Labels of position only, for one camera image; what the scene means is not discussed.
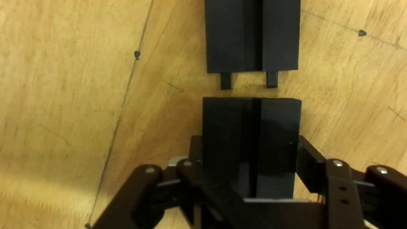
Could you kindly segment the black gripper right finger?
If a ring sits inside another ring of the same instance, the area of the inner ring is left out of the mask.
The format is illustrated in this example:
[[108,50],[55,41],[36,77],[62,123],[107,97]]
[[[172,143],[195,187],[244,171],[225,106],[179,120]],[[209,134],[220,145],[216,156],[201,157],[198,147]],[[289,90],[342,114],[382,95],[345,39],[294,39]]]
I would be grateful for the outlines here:
[[304,136],[299,136],[296,173],[310,193],[323,193],[327,159]]

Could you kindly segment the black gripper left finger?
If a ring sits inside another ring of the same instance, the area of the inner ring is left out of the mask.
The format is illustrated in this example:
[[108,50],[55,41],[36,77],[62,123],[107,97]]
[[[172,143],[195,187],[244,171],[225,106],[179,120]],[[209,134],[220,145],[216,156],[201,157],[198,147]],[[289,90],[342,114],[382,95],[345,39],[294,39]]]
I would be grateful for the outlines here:
[[189,159],[197,162],[202,161],[202,137],[195,134],[189,141]]

